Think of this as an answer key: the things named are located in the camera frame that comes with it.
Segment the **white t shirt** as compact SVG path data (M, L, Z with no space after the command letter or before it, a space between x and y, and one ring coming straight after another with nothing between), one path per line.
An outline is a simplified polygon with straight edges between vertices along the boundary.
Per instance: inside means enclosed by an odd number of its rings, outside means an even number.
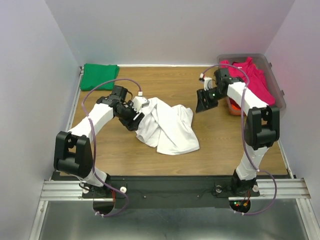
M163 155L182 155L197 151L200 144L192 129L193 111L181 104L170 106L157 97L142 108L143 119L136 137Z

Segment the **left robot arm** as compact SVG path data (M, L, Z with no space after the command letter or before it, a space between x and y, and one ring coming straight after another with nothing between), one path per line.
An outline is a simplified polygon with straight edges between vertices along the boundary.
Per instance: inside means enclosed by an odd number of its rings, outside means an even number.
M128 131L136 131L145 116L142 108L149 104L141 91L131 100L126 100L128 93L127 88L115 85L111 94L100 97L80 123L60 131L55 139L54 169L85 181L100 197L111 193L111 177L96 168L97 134L113 118L118 118Z

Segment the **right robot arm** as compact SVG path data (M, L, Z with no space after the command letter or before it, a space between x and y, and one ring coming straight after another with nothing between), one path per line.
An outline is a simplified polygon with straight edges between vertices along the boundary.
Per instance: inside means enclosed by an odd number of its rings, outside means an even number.
M196 112L218 106L218 101L229 97L240 106L241 136L244 153L235 169L230 189L235 195L255 187L257 173L264 155L280 137L280 110L256 96L241 77L232 77L227 68L219 68L215 78L201 73L203 88L197 90Z

